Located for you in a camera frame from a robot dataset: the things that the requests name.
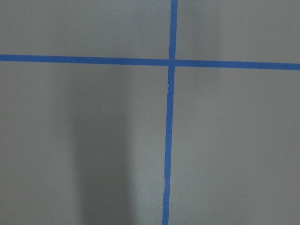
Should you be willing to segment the blue tape line lengthwise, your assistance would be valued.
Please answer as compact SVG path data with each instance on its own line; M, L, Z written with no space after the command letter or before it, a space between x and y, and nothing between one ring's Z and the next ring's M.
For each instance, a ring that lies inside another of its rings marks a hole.
M173 102L174 102L174 83L175 83L177 19L178 19L178 1L172 0L171 13L170 13L170 36L169 36L169 58L168 58L167 102L166 102L165 160L164 160L165 188L163 193L163 211L162 211L163 225L169 224L169 210L170 210L171 162L172 162L172 138L173 138Z

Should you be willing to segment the blue tape line crosswise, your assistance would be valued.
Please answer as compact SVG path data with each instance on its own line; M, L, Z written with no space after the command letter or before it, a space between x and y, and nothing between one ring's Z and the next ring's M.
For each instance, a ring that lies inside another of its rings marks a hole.
M80 56L44 56L44 55L13 55L2 54L1 61L16 62L49 62L77 64L137 65L137 66L176 66L199 68L246 68L299 71L299 63L247 62L247 61L216 61L216 60L168 60L138 59Z

